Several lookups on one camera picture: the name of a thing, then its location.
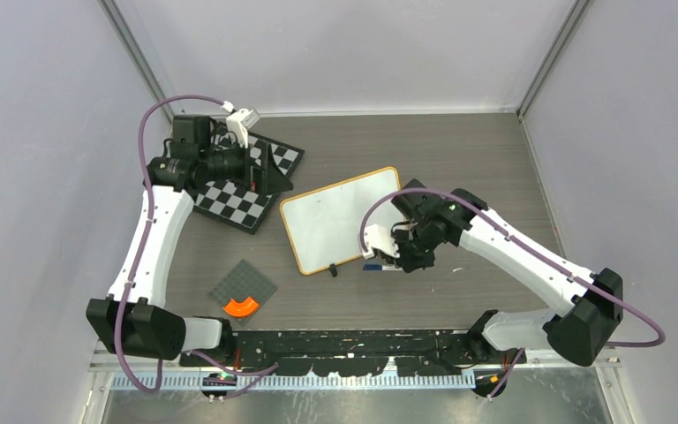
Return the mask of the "black white chessboard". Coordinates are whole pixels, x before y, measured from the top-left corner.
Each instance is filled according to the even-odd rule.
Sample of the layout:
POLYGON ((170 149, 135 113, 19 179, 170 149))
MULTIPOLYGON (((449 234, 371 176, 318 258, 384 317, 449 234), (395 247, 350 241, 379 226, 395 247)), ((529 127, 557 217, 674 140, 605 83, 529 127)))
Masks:
MULTIPOLYGON (((287 178, 292 178, 305 154, 302 148, 256 132, 249 133, 249 140, 252 161, 260 164, 260 150, 270 147, 275 165, 287 178)), ((198 194, 193 211, 248 234, 255 234, 282 196, 281 193, 257 195, 230 181, 217 181, 208 183, 207 188, 198 194)))

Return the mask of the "yellow framed whiteboard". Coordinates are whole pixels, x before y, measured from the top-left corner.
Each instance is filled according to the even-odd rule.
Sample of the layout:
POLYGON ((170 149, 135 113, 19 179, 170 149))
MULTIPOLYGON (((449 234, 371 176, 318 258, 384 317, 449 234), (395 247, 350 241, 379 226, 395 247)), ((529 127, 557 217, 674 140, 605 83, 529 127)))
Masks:
POLYGON ((300 274, 310 276, 361 258, 365 214, 381 197, 400 189, 397 169, 387 166, 282 201, 279 210, 300 274))

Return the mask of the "blue capped whiteboard marker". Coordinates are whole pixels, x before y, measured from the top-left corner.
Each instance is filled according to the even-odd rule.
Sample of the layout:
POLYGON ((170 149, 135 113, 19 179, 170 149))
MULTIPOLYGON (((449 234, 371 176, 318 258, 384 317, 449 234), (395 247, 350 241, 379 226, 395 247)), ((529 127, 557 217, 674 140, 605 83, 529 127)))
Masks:
POLYGON ((373 264, 373 263, 364 264, 362 270, 364 270, 364 271, 402 271, 401 268, 396 267, 396 266, 373 264))

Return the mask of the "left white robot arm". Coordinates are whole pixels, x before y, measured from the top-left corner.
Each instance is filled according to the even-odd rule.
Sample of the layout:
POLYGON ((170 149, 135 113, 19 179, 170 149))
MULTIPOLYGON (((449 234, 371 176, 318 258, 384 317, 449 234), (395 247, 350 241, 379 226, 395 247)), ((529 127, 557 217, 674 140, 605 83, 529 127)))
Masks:
POLYGON ((102 299, 90 299, 86 317, 109 352, 173 360, 201 350, 216 366, 236 351, 230 322, 184 318, 165 309, 170 265, 182 229, 199 209, 254 233, 274 195, 292 189, 288 173, 299 157, 249 131, 255 110, 223 121, 177 115, 163 154, 146 163, 142 208, 124 264, 102 299))

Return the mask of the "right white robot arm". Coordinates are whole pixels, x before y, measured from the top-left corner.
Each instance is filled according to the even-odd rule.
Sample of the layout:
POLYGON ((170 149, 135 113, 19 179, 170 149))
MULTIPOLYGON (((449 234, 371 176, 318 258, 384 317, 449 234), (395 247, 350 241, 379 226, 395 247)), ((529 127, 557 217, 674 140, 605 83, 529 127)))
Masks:
POLYGON ((435 249, 448 243, 490 261, 546 304, 522 313, 484 312, 470 329, 474 359, 487 363, 510 349, 552 349, 588 367, 622 322, 619 274, 609 268, 594 272, 560 257, 470 192, 435 193, 413 179, 391 202, 412 223, 407 231, 391 233, 404 271, 432 267, 435 249))

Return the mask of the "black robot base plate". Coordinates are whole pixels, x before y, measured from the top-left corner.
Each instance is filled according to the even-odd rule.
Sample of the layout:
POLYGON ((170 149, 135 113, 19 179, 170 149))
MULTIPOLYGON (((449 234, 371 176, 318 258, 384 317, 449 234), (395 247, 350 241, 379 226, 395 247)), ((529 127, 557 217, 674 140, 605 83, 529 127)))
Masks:
POLYGON ((516 360, 516 350, 498 352, 453 329, 240 330, 214 349, 182 354, 180 364, 213 360, 245 372, 274 367, 279 376, 376 376, 390 365, 402 377, 451 376, 477 365, 502 371, 516 360))

